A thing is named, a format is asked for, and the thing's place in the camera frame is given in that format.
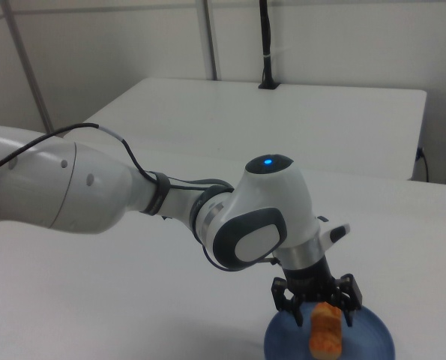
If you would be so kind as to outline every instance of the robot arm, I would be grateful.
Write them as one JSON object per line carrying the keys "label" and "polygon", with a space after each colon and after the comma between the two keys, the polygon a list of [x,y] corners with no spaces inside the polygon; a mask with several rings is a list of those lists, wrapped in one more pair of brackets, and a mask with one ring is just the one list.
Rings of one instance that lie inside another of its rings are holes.
{"label": "robot arm", "polygon": [[[213,254],[220,269],[242,270],[273,253],[286,276],[274,279],[274,302],[299,326],[299,306],[312,301],[338,306],[352,324],[361,293],[352,275],[335,280],[325,259],[349,225],[320,234],[302,172],[291,159],[252,160],[236,189],[216,179],[181,181],[144,171],[121,137],[99,128],[124,144],[136,168],[82,144],[57,137],[36,142],[39,133],[0,127],[0,221],[101,233],[127,211],[174,218]],[[25,151],[8,157],[25,144]],[[291,300],[284,297],[286,288],[294,294]]]}

